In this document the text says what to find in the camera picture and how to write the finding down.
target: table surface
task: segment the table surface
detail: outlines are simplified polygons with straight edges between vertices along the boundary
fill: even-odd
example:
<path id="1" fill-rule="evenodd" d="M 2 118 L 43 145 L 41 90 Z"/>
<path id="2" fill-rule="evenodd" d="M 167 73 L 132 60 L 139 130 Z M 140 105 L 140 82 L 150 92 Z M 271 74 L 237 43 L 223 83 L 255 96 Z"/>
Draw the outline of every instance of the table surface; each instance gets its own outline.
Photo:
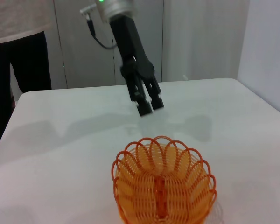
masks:
<path id="1" fill-rule="evenodd" d="M 143 118 L 126 86 L 24 94 L 0 142 L 0 224 L 120 224 L 111 164 L 158 135 L 209 162 L 208 224 L 280 224 L 280 113 L 233 79 L 160 86 L 165 109 Z"/>

